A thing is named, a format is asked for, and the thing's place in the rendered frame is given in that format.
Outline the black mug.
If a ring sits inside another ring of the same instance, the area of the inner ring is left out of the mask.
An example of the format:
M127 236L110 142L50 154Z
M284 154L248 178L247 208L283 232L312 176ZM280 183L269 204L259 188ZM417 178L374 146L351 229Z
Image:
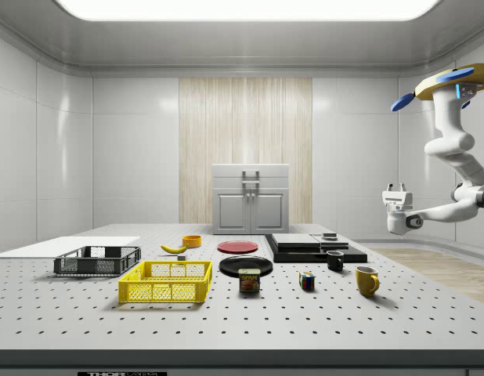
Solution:
M328 269L341 272L344 267L344 253L342 251L327 251L326 254Z

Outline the white cabinet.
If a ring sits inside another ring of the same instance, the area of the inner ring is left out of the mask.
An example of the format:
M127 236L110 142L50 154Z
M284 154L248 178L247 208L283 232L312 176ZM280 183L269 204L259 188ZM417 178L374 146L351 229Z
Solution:
M286 233L288 172L288 164L213 164L213 233Z

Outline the yellow mug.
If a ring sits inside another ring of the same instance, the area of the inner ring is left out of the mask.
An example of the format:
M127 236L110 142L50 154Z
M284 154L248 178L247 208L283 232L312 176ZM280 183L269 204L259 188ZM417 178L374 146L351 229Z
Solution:
M380 286L378 271L368 266L357 266L356 283L361 295L373 296Z

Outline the black stove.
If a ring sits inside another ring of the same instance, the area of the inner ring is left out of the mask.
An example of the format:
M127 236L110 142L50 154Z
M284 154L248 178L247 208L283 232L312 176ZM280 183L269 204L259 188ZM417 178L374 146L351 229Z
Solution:
M274 233L265 235L274 262L326 262L327 251L341 251L344 262L367 262L367 254L345 241L325 241L318 234Z

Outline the flat-sided can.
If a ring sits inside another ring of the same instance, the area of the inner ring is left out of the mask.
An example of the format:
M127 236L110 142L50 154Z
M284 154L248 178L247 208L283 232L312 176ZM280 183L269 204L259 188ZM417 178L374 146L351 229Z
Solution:
M240 292L259 292L260 291L260 269L246 268L239 269Z

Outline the drone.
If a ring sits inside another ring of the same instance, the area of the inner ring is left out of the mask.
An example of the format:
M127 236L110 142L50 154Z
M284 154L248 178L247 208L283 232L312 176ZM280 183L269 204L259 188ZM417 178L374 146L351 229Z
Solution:
M424 79L412 93L396 100L391 111L404 108L414 98L419 100L433 100L432 93L445 85L454 86L458 99L466 98L468 101L462 105L464 109L470 102L470 98L480 90L484 90L484 63L474 63L464 67L445 70Z

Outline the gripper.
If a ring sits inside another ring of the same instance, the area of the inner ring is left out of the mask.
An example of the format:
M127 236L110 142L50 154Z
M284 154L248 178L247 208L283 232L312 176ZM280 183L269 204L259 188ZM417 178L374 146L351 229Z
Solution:
M399 189L394 190L393 184L389 183L387 190L382 192L382 200L389 211L407 211L413 206L413 194L406 190L403 183L399 184Z

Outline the red plate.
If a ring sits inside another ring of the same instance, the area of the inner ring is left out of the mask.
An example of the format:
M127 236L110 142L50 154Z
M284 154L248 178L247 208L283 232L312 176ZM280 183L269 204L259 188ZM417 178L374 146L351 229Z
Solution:
M258 245L247 240L229 240L218 244L217 249L227 254L247 254L258 250Z

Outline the black plate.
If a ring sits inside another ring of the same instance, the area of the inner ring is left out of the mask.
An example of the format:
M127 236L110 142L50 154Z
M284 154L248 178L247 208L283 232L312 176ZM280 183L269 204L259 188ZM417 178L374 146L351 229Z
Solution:
M238 255L224 258L219 269L228 276L238 277L239 269L259 269L261 276L272 272L273 264L266 258L250 255Z

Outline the dark grey basket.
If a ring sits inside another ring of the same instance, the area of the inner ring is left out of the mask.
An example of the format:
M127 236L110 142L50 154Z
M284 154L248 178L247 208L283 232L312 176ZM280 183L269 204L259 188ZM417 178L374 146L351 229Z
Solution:
M54 273L119 276L141 259L140 247L84 246L54 259Z

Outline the white board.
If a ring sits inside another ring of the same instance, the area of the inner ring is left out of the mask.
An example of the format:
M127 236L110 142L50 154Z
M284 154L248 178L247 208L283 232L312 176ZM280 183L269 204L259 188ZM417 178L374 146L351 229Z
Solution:
M0 253L0 258L55 258L84 246L125 246L139 237L58 237Z

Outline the yellow basket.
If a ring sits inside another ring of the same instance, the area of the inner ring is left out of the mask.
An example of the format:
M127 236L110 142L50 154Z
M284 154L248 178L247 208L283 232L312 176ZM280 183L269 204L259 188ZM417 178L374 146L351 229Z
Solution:
M120 302L204 302L211 261L144 261L118 281Z

